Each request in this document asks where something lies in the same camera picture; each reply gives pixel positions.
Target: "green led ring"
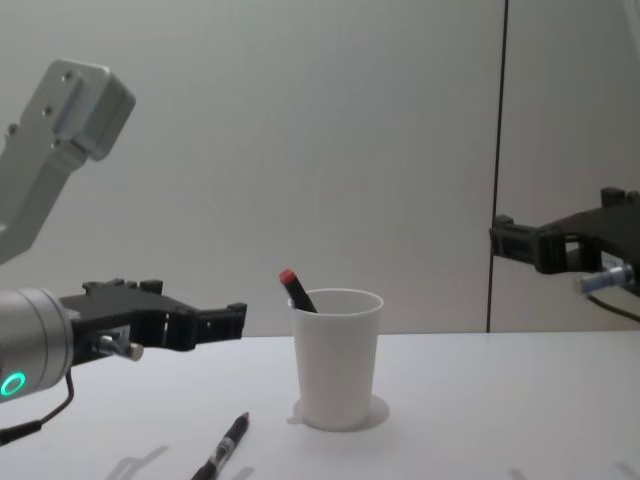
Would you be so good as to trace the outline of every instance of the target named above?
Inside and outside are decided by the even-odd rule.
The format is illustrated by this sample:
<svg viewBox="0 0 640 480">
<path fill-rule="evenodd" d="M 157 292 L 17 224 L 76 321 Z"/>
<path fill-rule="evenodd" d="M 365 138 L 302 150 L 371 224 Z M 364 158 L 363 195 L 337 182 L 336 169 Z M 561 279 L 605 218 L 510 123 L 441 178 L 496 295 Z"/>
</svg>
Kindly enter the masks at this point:
<svg viewBox="0 0 640 480">
<path fill-rule="evenodd" d="M 10 397 L 18 393 L 27 383 L 27 376 L 22 372 L 15 372 L 9 375 L 0 387 L 0 395 L 3 397 Z"/>
</svg>

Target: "white wall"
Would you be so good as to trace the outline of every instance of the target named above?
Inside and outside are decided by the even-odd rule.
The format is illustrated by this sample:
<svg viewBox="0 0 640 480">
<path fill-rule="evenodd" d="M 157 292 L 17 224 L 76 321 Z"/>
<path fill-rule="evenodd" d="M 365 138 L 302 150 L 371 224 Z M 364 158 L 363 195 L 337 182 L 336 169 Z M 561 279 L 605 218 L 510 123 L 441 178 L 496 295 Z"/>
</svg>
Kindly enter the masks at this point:
<svg viewBox="0 0 640 480">
<path fill-rule="evenodd" d="M 58 57 L 138 105 L 0 286 L 159 277 L 281 334 L 292 266 L 381 294 L 385 331 L 483 330 L 501 22 L 502 0 L 4 1 L 0 125 Z"/>
<path fill-rule="evenodd" d="M 621 0 L 512 0 L 498 212 L 526 225 L 640 188 L 640 61 Z M 624 291 L 602 296 L 638 309 Z M 571 275 L 496 259 L 492 330 L 637 328 L 574 294 Z"/>
</svg>

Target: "paper cup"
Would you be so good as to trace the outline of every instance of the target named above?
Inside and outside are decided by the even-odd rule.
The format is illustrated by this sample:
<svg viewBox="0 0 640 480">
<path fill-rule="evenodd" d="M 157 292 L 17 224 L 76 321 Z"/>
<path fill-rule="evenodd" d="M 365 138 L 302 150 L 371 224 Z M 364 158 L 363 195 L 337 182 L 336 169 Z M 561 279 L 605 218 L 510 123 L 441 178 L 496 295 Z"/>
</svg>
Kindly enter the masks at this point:
<svg viewBox="0 0 640 480">
<path fill-rule="evenodd" d="M 321 430 L 349 430 L 363 424 L 371 408 L 384 302 L 362 290 L 308 294 L 319 313 L 291 309 L 302 418 Z"/>
</svg>

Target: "black marker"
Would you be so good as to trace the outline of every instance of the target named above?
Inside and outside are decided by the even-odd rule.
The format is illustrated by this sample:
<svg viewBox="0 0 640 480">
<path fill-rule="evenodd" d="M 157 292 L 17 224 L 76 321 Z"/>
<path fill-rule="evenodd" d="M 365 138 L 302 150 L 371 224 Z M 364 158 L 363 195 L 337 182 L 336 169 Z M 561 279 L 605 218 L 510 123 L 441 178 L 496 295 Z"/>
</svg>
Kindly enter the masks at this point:
<svg viewBox="0 0 640 480">
<path fill-rule="evenodd" d="M 282 283 L 284 288 L 287 289 L 287 292 L 289 292 L 293 308 L 304 310 L 305 312 L 318 312 L 309 295 L 307 295 L 305 289 L 302 288 L 300 280 L 298 280 L 298 277 L 292 270 L 286 269 L 280 274 L 280 283 Z"/>
<path fill-rule="evenodd" d="M 247 433 L 249 428 L 249 412 L 238 417 L 227 433 L 224 434 L 222 440 L 216 447 L 216 451 L 209 457 L 207 463 L 198 469 L 196 474 L 191 477 L 191 480 L 213 480 L 218 476 L 220 470 L 231 454 L 242 440 L 242 437 Z"/>
</svg>

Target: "white table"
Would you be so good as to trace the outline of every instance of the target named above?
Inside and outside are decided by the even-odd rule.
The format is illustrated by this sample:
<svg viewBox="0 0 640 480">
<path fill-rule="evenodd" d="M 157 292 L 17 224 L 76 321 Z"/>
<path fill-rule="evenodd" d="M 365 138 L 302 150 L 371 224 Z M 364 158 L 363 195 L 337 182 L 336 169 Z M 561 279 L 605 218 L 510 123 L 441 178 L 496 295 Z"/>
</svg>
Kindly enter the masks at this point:
<svg viewBox="0 0 640 480">
<path fill-rule="evenodd" d="M 374 390 L 390 416 L 348 434 L 288 421 L 290 338 L 74 372 L 74 403 L 0 448 L 0 478 L 188 480 L 246 410 L 251 428 L 221 480 L 640 478 L 640 332 L 381 337 Z M 0 425 L 64 394 L 4 404 Z"/>
</svg>

